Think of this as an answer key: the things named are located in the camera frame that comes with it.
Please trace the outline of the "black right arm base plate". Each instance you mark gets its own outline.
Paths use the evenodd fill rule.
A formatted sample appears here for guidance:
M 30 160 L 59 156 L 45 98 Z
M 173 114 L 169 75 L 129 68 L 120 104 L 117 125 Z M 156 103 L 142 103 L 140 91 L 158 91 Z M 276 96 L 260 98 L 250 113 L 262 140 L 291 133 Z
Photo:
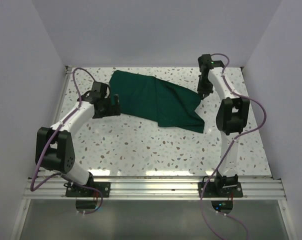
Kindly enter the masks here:
M 218 176 L 205 187 L 204 198 L 242 198 L 244 196 L 238 175 Z

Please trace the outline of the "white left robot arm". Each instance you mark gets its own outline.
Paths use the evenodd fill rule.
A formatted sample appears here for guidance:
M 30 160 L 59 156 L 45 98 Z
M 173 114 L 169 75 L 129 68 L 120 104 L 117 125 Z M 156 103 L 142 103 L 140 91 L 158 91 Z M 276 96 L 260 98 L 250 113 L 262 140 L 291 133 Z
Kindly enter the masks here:
M 36 170 L 32 183 L 40 168 L 53 171 L 77 185 L 83 196 L 94 193 L 93 175 L 76 162 L 73 137 L 90 119 L 119 116 L 121 114 L 119 96 L 111 96 L 110 86 L 94 82 L 91 90 L 80 95 L 74 107 L 58 122 L 50 127 L 41 127 L 36 135 Z

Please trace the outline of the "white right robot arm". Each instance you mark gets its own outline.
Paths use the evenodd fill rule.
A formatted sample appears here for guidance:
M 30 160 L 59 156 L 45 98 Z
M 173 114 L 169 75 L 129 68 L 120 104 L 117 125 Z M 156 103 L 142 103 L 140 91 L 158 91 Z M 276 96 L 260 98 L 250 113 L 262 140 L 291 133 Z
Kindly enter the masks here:
M 214 192 L 226 196 L 238 184 L 238 148 L 236 136 L 241 134 L 248 122 L 250 101 L 240 96 L 225 74 L 221 60 L 212 60 L 211 54 L 203 54 L 198 59 L 200 70 L 197 93 L 205 99 L 214 91 L 220 98 L 220 106 L 215 124 L 221 134 L 221 160 L 215 180 Z

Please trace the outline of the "dark green surgical cloth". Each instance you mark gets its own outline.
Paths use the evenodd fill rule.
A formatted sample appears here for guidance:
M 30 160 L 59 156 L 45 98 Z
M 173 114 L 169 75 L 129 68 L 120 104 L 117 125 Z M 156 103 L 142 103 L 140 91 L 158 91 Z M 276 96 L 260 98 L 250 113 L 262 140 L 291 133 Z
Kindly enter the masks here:
M 201 97 L 194 91 L 154 76 L 116 70 L 109 81 L 122 114 L 202 134 L 205 121 L 196 113 Z

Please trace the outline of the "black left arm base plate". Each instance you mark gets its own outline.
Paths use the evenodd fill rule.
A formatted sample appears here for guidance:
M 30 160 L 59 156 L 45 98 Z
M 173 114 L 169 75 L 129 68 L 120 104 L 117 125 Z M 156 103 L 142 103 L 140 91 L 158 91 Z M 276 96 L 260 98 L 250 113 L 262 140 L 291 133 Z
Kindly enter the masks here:
M 66 188 L 65 196 L 69 198 L 108 198 L 111 190 L 111 183 L 107 181 L 94 181 L 90 186 L 79 186 L 75 183 L 67 182 L 63 186 Z

